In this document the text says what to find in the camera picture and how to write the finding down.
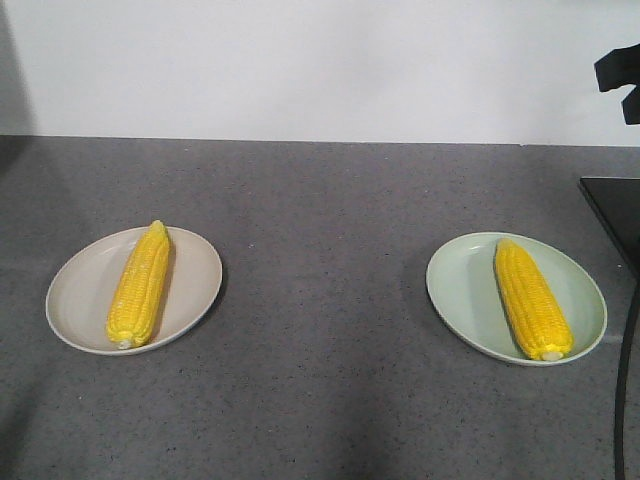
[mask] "speckled countertop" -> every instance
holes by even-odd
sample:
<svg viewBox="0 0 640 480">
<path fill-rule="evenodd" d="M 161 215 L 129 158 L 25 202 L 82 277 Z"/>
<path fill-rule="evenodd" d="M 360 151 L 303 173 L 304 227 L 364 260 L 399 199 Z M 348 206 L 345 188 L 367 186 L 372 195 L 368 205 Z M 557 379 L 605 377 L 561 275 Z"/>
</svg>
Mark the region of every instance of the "speckled countertop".
<svg viewBox="0 0 640 480">
<path fill-rule="evenodd" d="M 0 137 L 0 476 L 612 479 L 633 279 L 578 180 L 639 172 L 637 149 Z M 44 313 L 57 270 L 156 217 L 218 249 L 215 307 L 141 355 L 64 344 Z M 592 353 L 513 366 L 446 328 L 431 255 L 496 230 L 596 280 Z"/>
</svg>

